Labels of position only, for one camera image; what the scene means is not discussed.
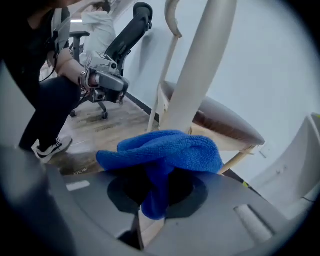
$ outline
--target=curved hook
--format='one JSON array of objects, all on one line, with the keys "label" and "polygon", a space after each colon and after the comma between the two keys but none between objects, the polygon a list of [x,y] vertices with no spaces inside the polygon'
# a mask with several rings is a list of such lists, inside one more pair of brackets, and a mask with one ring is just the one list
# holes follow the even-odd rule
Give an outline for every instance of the curved hook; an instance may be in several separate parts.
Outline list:
[{"label": "curved hook", "polygon": [[169,29],[176,37],[182,38],[182,34],[178,29],[178,24],[176,20],[176,9],[180,0],[166,0],[165,2],[165,20],[169,26]]}]

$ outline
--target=white shirt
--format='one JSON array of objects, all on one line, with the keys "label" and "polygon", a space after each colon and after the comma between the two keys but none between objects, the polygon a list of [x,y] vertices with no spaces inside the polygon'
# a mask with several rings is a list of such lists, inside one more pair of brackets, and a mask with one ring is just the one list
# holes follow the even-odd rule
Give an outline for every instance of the white shirt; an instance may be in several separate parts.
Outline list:
[{"label": "white shirt", "polygon": [[91,51],[105,53],[116,39],[114,22],[106,11],[84,12],[81,15],[82,24],[87,27],[90,36],[84,41],[80,63],[85,65]]}]

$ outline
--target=dark hair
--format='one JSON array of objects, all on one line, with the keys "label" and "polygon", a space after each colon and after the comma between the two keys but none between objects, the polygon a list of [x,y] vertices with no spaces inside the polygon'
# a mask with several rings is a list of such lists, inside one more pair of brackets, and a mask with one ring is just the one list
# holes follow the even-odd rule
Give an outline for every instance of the dark hair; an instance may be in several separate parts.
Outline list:
[{"label": "dark hair", "polygon": [[95,9],[102,8],[105,12],[109,13],[111,11],[111,6],[108,0],[105,0],[104,2],[97,2],[93,4],[93,7]]}]

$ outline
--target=black pants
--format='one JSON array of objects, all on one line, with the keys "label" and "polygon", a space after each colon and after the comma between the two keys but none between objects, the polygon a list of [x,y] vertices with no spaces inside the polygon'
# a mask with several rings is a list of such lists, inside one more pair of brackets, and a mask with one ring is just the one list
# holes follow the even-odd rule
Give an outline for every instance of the black pants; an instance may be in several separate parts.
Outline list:
[{"label": "black pants", "polygon": [[24,131],[20,148],[30,151],[36,140],[44,150],[53,145],[68,115],[78,106],[80,96],[80,87],[66,77],[41,82],[37,94],[29,99],[35,113]]}]

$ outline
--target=wooden chair leg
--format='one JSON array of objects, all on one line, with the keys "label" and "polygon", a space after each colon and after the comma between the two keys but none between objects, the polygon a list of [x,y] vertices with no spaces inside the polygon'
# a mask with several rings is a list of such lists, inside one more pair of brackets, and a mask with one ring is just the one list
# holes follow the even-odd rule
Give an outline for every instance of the wooden chair leg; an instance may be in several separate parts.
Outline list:
[{"label": "wooden chair leg", "polygon": [[245,153],[239,152],[236,154],[230,161],[228,161],[218,172],[218,174],[222,175],[227,170],[231,169],[233,166],[235,166],[237,163],[239,163],[242,159],[244,159],[247,155],[251,153],[251,151],[254,149],[254,146],[249,147]]}]

